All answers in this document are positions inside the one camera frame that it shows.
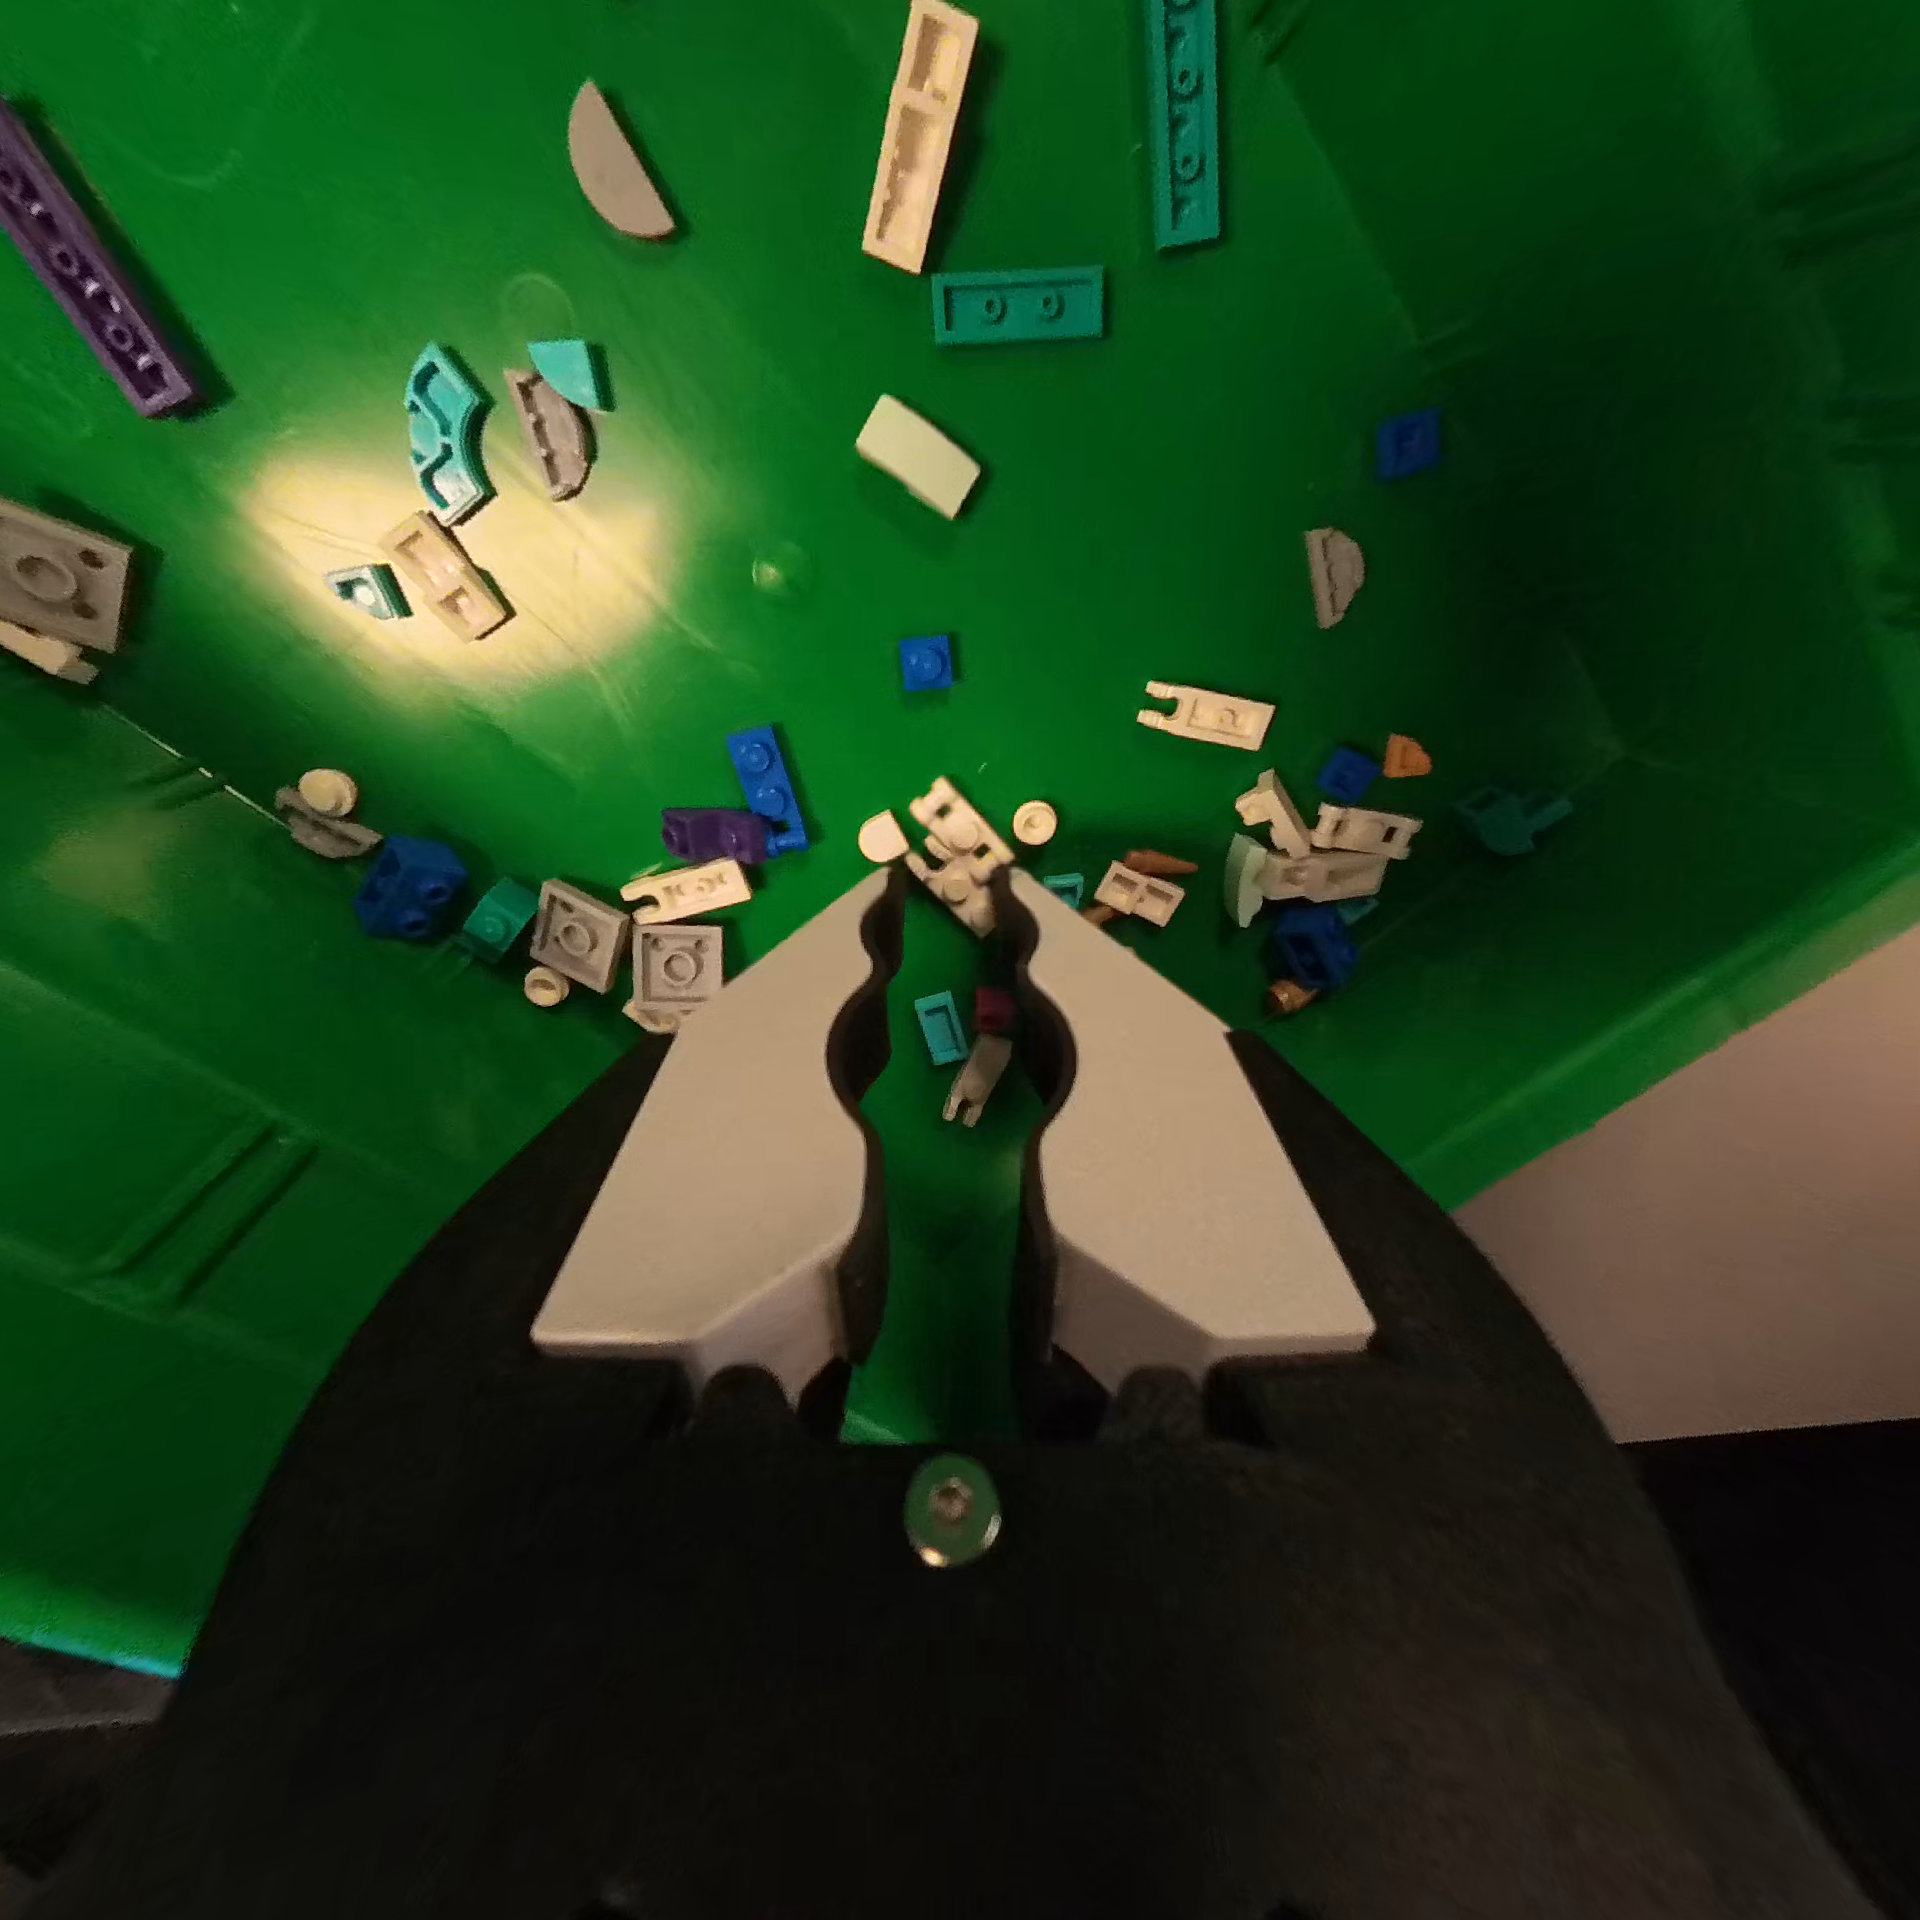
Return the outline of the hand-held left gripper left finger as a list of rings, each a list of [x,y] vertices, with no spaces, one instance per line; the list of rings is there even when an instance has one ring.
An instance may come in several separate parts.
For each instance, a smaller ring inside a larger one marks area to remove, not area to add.
[[[880,868],[665,1045],[533,1322],[539,1352],[754,1366],[792,1405],[871,1354],[890,1285],[883,1152],[905,873]]]

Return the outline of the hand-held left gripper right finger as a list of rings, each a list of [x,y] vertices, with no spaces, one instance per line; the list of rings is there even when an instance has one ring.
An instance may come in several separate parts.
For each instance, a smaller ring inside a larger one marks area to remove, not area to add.
[[[1114,1393],[1140,1369],[1362,1352],[1376,1318],[1243,1060],[1241,1033],[1026,871],[994,879],[1021,1066],[1021,1364]]]

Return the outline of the white lego clip brick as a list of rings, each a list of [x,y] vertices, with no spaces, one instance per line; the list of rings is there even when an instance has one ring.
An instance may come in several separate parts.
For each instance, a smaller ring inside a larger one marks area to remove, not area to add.
[[[921,850],[903,853],[905,868],[978,938],[994,932],[992,877],[1015,861],[991,820],[945,774],[909,802],[924,826]]]

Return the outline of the green plastic bin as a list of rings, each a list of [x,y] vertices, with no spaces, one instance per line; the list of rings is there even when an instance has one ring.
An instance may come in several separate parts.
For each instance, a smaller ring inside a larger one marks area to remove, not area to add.
[[[1199,857],[1162,973],[1444,1201],[1915,920],[1915,5],[4,5],[156,416],[4,239],[4,1639],[175,1672],[433,1230],[641,1042],[522,994],[660,812],[952,777]],[[1234,762],[1426,826],[1288,1031]]]

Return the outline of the scattered lego pieces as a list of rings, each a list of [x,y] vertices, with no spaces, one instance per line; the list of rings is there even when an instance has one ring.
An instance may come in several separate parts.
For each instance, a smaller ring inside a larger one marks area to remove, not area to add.
[[[79,794],[7,853],[4,1137],[133,1156],[269,1106],[425,1137],[554,1101],[605,1040],[353,925],[252,798],[340,761],[476,868],[611,890],[657,812],[738,802],[768,724],[808,848],[759,957],[949,774],[1077,855],[1211,857],[1226,751],[1139,686],[1281,702],[1268,749],[1452,751],[1465,534],[1364,487],[1411,319],[1293,102],[1218,42],[1223,142],[1173,116],[1159,244],[1139,5],[4,5],[4,102],[156,300],[209,401],[140,421],[4,256],[4,490],[140,546],[108,710],[4,721]]]

